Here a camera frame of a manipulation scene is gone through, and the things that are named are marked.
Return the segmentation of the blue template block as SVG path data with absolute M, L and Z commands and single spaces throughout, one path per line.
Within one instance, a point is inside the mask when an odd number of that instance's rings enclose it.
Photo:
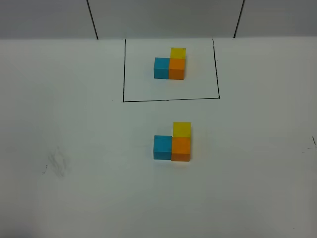
M 154 78 L 169 79 L 170 58 L 155 57 L 154 61 Z

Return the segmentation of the yellow template block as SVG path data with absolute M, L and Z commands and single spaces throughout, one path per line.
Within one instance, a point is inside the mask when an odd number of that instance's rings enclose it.
M 171 52 L 170 52 L 170 57 L 173 59 L 185 59 L 186 58 L 186 48 L 172 47 Z

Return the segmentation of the orange template block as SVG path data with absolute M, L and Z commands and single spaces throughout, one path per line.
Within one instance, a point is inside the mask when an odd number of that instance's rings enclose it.
M 185 59 L 171 58 L 169 64 L 169 79 L 184 80 L 185 65 Z

